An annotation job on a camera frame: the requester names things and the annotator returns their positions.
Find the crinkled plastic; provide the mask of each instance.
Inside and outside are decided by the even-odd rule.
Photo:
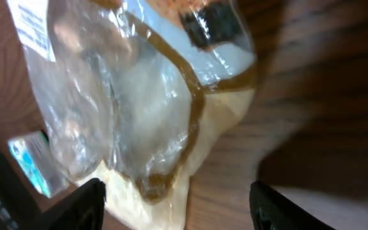
[[[183,229],[189,177],[254,94],[234,2],[50,0],[48,29],[55,62],[24,50],[57,166],[132,229]]]

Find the dark brown wood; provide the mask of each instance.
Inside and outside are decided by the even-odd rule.
[[[259,87],[237,127],[191,180],[187,229],[252,229],[260,178],[336,229],[368,229],[368,0],[241,0],[259,57]],[[0,0],[0,148],[43,127]],[[124,229],[105,216],[104,229]]]

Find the white label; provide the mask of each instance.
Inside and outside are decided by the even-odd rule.
[[[55,61],[47,29],[49,0],[8,0],[12,19],[22,44]]]

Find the small blue and white package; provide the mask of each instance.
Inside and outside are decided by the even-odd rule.
[[[12,156],[40,194],[51,198],[68,188],[67,180],[49,159],[49,143],[41,132],[10,139],[8,145]]]

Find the wood grain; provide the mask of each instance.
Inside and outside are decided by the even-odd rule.
[[[368,0],[239,0],[259,58],[259,87],[237,127],[191,179],[187,229],[252,229],[261,179],[336,229],[368,229]],[[0,0],[0,148],[46,210],[6,140],[43,120]],[[103,229],[124,229],[105,216]]]

